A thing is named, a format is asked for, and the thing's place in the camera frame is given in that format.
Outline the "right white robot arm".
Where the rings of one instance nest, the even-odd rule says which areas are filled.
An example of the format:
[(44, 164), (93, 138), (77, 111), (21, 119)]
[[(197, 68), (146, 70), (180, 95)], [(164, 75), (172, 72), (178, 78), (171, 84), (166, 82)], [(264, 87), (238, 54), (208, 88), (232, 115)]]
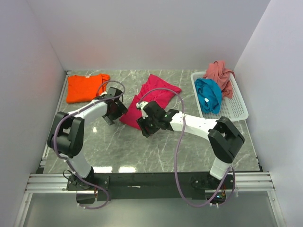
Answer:
[(215, 155), (208, 184), (214, 189), (224, 184), (224, 175), (245, 142), (244, 136), (229, 118), (222, 116), (215, 120), (188, 115), (174, 109), (165, 111), (155, 101), (137, 103), (136, 108), (142, 114), (137, 123), (145, 137), (158, 130), (169, 130), (208, 140)]

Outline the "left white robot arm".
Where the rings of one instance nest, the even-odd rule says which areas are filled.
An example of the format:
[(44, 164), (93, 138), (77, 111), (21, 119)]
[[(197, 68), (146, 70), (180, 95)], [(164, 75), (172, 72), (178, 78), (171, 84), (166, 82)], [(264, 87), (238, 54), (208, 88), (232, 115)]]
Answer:
[(78, 185), (84, 190), (91, 189), (95, 183), (93, 167), (81, 152), (85, 127), (99, 117), (108, 125), (114, 124), (127, 112), (123, 94), (122, 90), (110, 87), (87, 105), (68, 113), (58, 112), (54, 117), (47, 145), (58, 158), (68, 163), (72, 173), (79, 177)]

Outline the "magenta t shirt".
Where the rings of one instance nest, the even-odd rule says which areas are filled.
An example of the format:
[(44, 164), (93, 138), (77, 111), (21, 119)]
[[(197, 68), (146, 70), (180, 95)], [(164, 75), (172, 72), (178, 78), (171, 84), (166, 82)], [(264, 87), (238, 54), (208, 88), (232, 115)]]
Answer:
[[(156, 88), (168, 88), (178, 94), (182, 91), (181, 88), (164, 81), (156, 75), (150, 74), (146, 83), (142, 85), (139, 94), (134, 96), (127, 109), (127, 113), (120, 118), (120, 122), (140, 130), (140, 126), (138, 125), (137, 120), (142, 116), (142, 113), (136, 108), (136, 104), (140, 101), (143, 95), (145, 95), (148, 91)], [(170, 91), (156, 90), (149, 93), (145, 98), (143, 98), (143, 101), (156, 101), (161, 108), (165, 108), (174, 96), (175, 94)]]

